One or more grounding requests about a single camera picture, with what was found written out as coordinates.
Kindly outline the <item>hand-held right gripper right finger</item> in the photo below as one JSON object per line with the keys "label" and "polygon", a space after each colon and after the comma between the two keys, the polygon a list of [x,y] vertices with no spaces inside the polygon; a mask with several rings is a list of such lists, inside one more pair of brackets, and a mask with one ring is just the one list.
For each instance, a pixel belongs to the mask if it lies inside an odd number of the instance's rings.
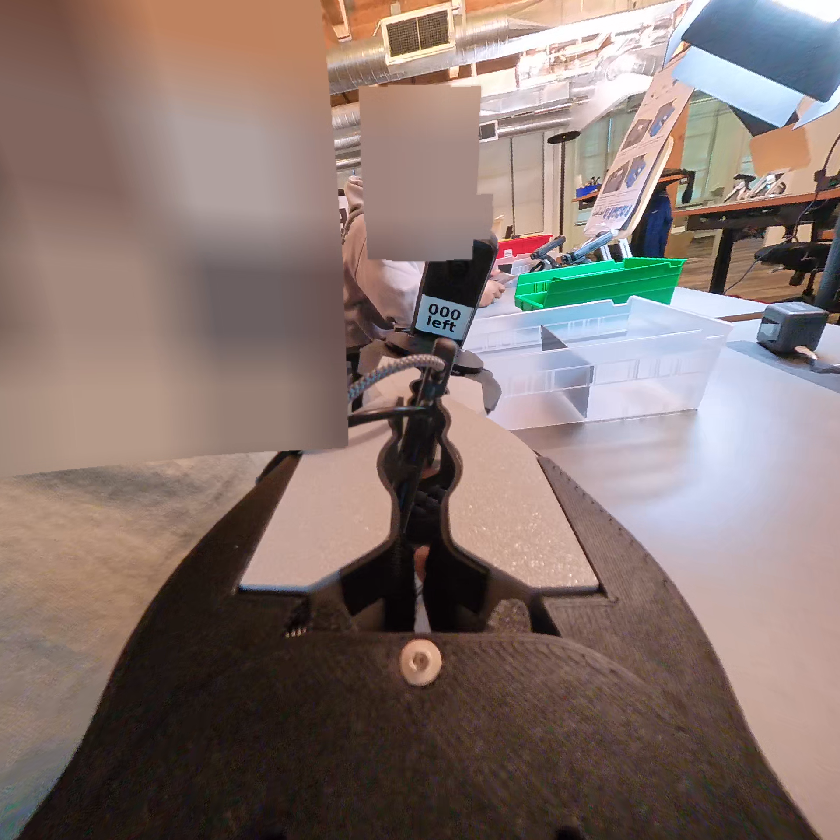
{"label": "hand-held right gripper right finger", "polygon": [[444,503],[453,551],[498,582],[539,595],[589,595],[600,582],[539,459],[515,434],[446,396],[455,462]]}

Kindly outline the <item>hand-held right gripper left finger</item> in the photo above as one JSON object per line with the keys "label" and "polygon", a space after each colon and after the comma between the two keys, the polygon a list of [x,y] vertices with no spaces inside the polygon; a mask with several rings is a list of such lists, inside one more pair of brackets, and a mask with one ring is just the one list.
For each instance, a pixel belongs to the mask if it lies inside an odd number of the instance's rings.
{"label": "hand-held right gripper left finger", "polygon": [[400,521],[382,470],[387,421],[352,427],[345,448],[303,454],[239,582],[246,593],[315,595],[392,543]]}

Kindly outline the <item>black bin divider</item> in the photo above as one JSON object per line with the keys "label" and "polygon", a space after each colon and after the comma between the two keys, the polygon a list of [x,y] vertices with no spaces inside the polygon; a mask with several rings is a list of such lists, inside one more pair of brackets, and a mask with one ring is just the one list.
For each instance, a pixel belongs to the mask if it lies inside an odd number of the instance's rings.
{"label": "black bin divider", "polygon": [[549,367],[552,389],[562,392],[572,407],[587,418],[590,390],[595,367],[579,353],[571,350],[551,329],[541,327],[542,352],[554,353]]}

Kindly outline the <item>led light panel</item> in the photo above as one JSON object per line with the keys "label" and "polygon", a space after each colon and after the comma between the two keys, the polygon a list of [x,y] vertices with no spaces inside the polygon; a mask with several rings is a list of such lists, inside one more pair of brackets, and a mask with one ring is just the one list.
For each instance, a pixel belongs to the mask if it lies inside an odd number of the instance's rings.
{"label": "led light panel", "polygon": [[839,2],[691,2],[666,59],[752,137],[802,128],[838,107]]}

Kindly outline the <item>person's grey shirt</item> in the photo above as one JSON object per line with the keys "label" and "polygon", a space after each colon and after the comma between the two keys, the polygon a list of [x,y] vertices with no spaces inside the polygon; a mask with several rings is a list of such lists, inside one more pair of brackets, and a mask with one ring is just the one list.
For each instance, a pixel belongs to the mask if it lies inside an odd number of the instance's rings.
{"label": "person's grey shirt", "polygon": [[271,457],[2,479],[2,838],[66,768],[148,604]]}

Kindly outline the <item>dark usb hub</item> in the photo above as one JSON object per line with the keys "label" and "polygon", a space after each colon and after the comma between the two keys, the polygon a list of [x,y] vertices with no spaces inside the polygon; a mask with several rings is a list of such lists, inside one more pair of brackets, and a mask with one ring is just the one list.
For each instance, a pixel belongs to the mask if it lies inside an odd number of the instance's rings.
{"label": "dark usb hub", "polygon": [[412,385],[412,397],[407,407],[413,411],[406,415],[403,422],[393,486],[401,539],[407,535],[415,495],[437,445],[438,403],[446,392],[457,350],[453,340],[438,338],[434,343],[432,360],[425,364],[421,378]]}

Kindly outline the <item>instruction sheet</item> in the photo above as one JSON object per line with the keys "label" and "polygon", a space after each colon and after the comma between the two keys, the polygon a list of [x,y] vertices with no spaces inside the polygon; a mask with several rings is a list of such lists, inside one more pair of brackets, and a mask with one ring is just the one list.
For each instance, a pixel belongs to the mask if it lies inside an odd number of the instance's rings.
{"label": "instruction sheet", "polygon": [[676,78],[678,64],[672,59],[653,78],[602,183],[584,227],[587,238],[628,231],[646,188],[657,181],[657,162],[667,160],[664,149],[693,92]]}

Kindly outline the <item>grey document stand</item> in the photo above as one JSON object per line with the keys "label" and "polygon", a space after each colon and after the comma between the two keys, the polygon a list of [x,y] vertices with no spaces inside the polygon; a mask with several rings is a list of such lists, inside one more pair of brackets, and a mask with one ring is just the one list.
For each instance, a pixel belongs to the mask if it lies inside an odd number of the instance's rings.
{"label": "grey document stand", "polygon": [[629,244],[625,238],[620,239],[618,237],[619,233],[620,231],[615,229],[606,230],[594,238],[587,240],[576,250],[569,253],[560,253],[557,259],[552,257],[551,253],[554,250],[560,250],[561,246],[564,245],[565,237],[560,235],[552,238],[546,244],[533,251],[529,256],[532,261],[529,273],[578,266],[588,262],[590,255],[596,251],[602,251],[605,253],[603,258],[605,260],[610,260],[612,258],[610,257],[608,246],[614,239],[619,241],[620,246],[623,248],[623,254],[625,256],[630,256],[631,252],[629,250]]}

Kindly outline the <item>small black box device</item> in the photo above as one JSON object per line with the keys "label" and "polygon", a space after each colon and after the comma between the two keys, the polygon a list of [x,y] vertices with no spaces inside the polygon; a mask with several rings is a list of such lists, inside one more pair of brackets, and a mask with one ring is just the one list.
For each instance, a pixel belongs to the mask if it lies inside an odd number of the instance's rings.
{"label": "small black box device", "polygon": [[757,344],[779,356],[816,357],[829,314],[803,301],[770,304],[757,331]]}

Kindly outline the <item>white air vent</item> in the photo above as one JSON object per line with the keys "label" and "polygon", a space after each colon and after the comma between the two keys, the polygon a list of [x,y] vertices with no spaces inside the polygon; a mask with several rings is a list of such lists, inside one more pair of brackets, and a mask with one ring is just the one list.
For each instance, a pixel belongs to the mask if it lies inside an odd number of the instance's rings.
{"label": "white air vent", "polygon": [[455,13],[450,2],[384,17],[380,31],[389,67],[456,49]]}

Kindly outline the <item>green plastic bin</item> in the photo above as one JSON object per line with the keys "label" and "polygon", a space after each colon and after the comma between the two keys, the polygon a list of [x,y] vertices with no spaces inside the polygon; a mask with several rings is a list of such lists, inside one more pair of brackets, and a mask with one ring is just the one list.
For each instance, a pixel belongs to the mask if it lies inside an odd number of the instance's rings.
{"label": "green plastic bin", "polygon": [[514,301],[524,312],[594,301],[624,304],[632,297],[669,304],[684,264],[683,259],[627,257],[522,274]]}

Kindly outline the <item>red plastic bin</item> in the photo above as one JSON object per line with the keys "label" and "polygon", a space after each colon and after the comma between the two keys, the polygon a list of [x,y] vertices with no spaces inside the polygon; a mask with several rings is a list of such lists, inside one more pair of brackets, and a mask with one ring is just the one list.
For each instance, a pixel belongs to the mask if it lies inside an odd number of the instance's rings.
{"label": "red plastic bin", "polygon": [[529,259],[530,255],[552,240],[551,234],[536,234],[498,242],[497,260],[500,262]]}

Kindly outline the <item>black floor lamp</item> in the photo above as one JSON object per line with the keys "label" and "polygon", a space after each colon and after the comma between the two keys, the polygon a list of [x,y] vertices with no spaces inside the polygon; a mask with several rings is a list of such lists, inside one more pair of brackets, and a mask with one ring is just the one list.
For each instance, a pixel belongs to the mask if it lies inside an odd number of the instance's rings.
{"label": "black floor lamp", "polygon": [[565,224],[565,196],[566,196],[566,171],[568,162],[568,145],[581,136],[580,129],[571,129],[555,133],[547,139],[547,145],[556,147],[560,156],[560,179],[559,179],[559,202],[558,202],[558,233],[564,237]]}

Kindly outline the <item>clear plastic bin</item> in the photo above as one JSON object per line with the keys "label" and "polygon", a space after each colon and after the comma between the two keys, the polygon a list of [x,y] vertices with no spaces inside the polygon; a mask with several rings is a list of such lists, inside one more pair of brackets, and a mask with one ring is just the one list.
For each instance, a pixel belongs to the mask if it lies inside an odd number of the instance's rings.
{"label": "clear plastic bin", "polygon": [[[554,353],[542,352],[542,326],[595,367],[587,418],[552,389]],[[732,327],[630,297],[474,321],[464,348],[500,386],[490,418],[515,431],[693,411]]]}

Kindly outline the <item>silver air duct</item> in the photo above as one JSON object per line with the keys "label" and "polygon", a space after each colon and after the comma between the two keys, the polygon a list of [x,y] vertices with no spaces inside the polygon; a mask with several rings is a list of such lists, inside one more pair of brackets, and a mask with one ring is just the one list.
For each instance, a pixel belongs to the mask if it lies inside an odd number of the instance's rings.
{"label": "silver air duct", "polygon": [[452,53],[387,66],[380,31],[328,51],[339,171],[361,166],[361,106],[341,101],[376,85],[477,86],[479,141],[582,130],[645,92],[662,66],[677,3],[626,2],[586,16],[582,2],[519,2],[457,14]]}

